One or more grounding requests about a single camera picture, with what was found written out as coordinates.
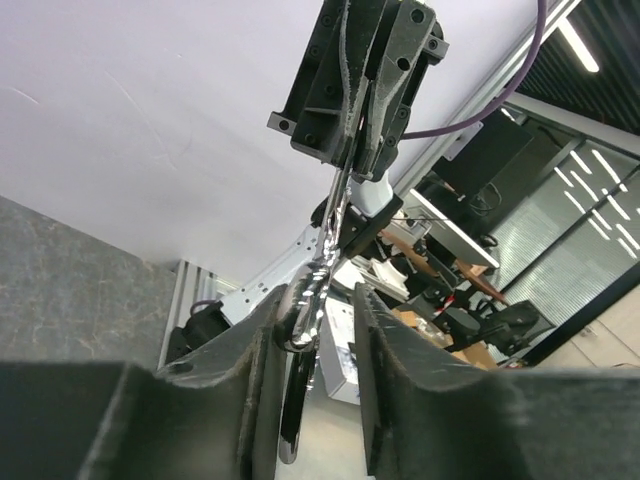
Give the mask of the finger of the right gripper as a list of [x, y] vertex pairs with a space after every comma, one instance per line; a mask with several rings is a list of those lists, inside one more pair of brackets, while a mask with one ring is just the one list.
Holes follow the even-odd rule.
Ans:
[[386, 1], [366, 68], [368, 87], [353, 175], [379, 180], [397, 156], [410, 105], [435, 63], [435, 11], [422, 1]]
[[368, 87], [366, 68], [384, 1], [325, 1], [294, 82], [301, 90], [295, 149], [343, 165], [355, 145]]

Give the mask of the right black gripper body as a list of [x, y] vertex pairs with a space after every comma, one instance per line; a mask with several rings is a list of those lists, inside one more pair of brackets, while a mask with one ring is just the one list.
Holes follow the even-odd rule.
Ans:
[[296, 150], [393, 150], [426, 70], [447, 49], [422, 1], [326, 1], [268, 125]]

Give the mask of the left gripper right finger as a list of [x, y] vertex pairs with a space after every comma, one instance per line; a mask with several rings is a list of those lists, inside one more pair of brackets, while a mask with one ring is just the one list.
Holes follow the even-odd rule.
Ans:
[[491, 369], [353, 294], [367, 472], [378, 479], [635, 479], [635, 369]]

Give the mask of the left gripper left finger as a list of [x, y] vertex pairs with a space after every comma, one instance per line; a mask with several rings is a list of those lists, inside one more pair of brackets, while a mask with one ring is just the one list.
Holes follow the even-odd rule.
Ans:
[[5, 479], [271, 479], [286, 358], [283, 288], [157, 372], [127, 362], [5, 362]]

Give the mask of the silver scissors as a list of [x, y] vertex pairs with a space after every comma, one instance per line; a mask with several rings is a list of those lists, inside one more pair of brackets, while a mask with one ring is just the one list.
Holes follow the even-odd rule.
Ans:
[[349, 197], [349, 176], [349, 168], [336, 172], [316, 251], [294, 275], [278, 310], [278, 322], [283, 328], [282, 348], [293, 354], [279, 438], [279, 457], [285, 464], [297, 458], [302, 414], [316, 365], [326, 298], [340, 258], [339, 237]]

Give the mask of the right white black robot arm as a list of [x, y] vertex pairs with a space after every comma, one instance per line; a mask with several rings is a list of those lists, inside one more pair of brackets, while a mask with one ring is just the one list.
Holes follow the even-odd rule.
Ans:
[[401, 207], [389, 183], [411, 106], [448, 44], [422, 1], [326, 1], [287, 101], [268, 126], [293, 149], [336, 168], [345, 200], [324, 200], [312, 224], [342, 218], [338, 247], [361, 252]]

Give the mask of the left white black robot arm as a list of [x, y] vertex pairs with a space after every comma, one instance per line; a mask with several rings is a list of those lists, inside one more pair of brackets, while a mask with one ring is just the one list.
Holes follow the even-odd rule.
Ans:
[[[277, 288], [229, 326], [186, 324], [189, 353], [158, 372], [122, 362], [5, 362], [5, 479], [271, 479], [295, 436], [275, 342]], [[495, 369], [353, 297], [367, 472], [378, 479], [635, 479], [635, 370]]]

